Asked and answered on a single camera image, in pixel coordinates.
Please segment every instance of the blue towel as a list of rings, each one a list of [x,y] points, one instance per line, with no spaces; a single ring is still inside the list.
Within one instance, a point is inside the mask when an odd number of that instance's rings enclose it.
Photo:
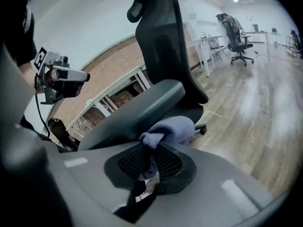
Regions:
[[[155,123],[147,132],[140,135],[139,140],[151,149],[156,149],[162,139],[168,143],[188,145],[194,134],[194,122],[187,117],[176,116]],[[150,169],[142,173],[139,180],[150,179],[156,175],[157,166],[153,156],[150,161]]]

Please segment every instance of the chair wheel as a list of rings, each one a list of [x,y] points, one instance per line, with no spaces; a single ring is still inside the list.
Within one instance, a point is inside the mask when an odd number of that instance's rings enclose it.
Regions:
[[[200,129],[200,134],[205,135],[207,132],[207,128]]]

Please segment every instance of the person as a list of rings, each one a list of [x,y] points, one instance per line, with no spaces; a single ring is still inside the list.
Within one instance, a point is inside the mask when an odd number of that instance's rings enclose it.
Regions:
[[[10,53],[12,59],[16,62],[20,69],[23,78],[34,87],[36,72],[32,68],[31,60],[36,57],[37,49],[34,42],[34,29],[35,19],[28,4],[21,10],[22,20],[16,19],[13,26],[7,27],[7,33],[4,36],[4,42]],[[52,84],[52,77],[50,73],[46,74],[47,84]],[[76,92],[72,92],[71,95],[78,96],[81,92],[82,85],[76,87]],[[37,93],[44,93],[43,88],[37,83]],[[23,116],[20,125],[35,131],[34,127]],[[47,136],[36,132],[42,140],[51,141]]]

